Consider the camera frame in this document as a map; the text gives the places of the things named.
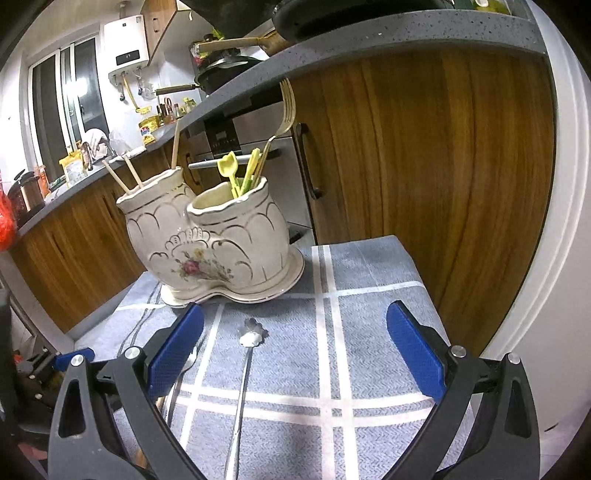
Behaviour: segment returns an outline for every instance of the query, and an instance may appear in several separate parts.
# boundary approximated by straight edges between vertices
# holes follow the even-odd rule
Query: wooden cabinet
[[[292,79],[319,243],[396,235],[450,340],[480,353],[527,274],[554,167],[541,57],[443,48]]]
[[[132,160],[140,178],[169,167],[172,142]],[[178,164],[185,182],[203,191],[187,163],[189,143],[181,135]],[[117,175],[136,185],[127,167]],[[96,180],[60,205],[10,250],[23,278],[55,324],[67,332],[145,271],[129,241],[125,217],[116,205],[122,188],[110,175]]]
[[[152,59],[168,25],[177,12],[176,0],[146,0],[141,14],[144,16],[148,53]]]
[[[212,26],[187,5],[177,0],[145,0],[144,16],[150,63],[157,53],[185,51],[191,42],[202,40]]]

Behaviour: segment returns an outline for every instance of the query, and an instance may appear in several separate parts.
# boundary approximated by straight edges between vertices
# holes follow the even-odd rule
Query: water heater
[[[143,15],[121,18],[103,28],[103,54],[109,78],[145,67],[150,60]]]

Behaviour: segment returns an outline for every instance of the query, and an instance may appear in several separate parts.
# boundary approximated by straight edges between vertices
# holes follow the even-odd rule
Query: plastic bag
[[[17,223],[12,216],[12,205],[3,190],[0,190],[0,251],[10,248],[17,234]]]

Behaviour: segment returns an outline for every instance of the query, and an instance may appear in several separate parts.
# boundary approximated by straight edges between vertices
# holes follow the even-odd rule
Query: metal screw
[[[454,345],[452,347],[452,355],[457,358],[464,358],[466,356],[466,349],[461,345]]]
[[[509,360],[509,362],[511,362],[513,365],[519,365],[519,363],[521,363],[521,358],[519,358],[519,355],[513,352],[507,355],[507,360]]]
[[[74,355],[72,357],[72,360],[70,360],[70,363],[73,367],[77,367],[78,365],[81,365],[83,361],[84,361],[84,357],[82,355],[78,354],[78,355]]]
[[[130,360],[136,358],[139,355],[139,348],[136,346],[130,347],[125,351],[125,358],[129,358]]]

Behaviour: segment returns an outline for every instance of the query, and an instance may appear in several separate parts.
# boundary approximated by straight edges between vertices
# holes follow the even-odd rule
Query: gold fork
[[[261,179],[262,169],[265,166],[265,161],[267,160],[267,155],[269,154],[269,150],[271,149],[271,142],[275,140],[279,135],[283,135],[287,132],[296,121],[296,97],[294,95],[294,91],[291,88],[291,83],[288,79],[283,79],[280,83],[281,87],[281,96],[283,97],[283,120],[281,121],[281,125],[273,135],[265,144],[265,148],[262,151],[261,158],[259,159],[259,163],[256,167],[254,179],[252,181],[252,185],[256,186]]]

